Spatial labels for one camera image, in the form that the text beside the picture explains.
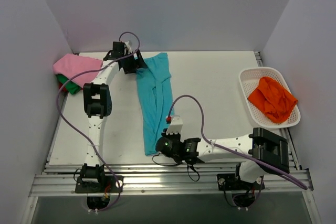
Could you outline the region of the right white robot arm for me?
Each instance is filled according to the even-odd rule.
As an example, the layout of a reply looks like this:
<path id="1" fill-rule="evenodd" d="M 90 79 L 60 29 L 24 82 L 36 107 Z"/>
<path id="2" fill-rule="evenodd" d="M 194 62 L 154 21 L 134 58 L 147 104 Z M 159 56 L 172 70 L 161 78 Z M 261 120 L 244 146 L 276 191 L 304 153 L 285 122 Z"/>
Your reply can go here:
<path id="1" fill-rule="evenodd" d="M 241 189 L 266 174 L 289 174 L 287 140 L 260 127 L 254 128 L 251 134 L 208 142 L 199 137 L 181 141 L 179 133 L 162 133 L 155 149 L 176 163 L 189 166 L 229 158 L 243 158 L 233 175 L 235 186 Z"/>

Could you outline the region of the teal t-shirt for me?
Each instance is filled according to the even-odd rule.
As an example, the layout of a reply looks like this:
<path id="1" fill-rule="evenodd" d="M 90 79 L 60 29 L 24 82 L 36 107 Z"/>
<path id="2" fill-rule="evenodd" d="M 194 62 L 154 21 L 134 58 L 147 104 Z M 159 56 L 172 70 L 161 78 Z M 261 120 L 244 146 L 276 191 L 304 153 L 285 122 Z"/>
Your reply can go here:
<path id="1" fill-rule="evenodd" d="M 144 60 L 145 69 L 136 71 L 139 103 L 143 117 L 143 141 L 146 156 L 156 154 L 156 143 L 167 128 L 166 116 L 173 103 L 168 54 Z"/>

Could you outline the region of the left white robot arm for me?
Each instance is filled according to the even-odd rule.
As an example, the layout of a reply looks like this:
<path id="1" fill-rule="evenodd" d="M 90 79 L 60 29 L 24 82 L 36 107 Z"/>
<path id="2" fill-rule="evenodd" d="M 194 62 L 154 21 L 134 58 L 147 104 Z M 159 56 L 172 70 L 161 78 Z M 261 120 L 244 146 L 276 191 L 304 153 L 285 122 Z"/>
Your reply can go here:
<path id="1" fill-rule="evenodd" d="M 78 184 L 87 184 L 94 192 L 102 191 L 106 185 L 101 157 L 104 127 L 113 108 L 109 85 L 121 69 L 125 74 L 130 74 L 136 73 L 139 68 L 147 68 L 141 53 L 132 50 L 131 46 L 130 41 L 113 42 L 112 49 L 103 58 L 103 70 L 99 71 L 93 81 L 83 86 L 84 111 L 88 116 L 90 142 Z"/>

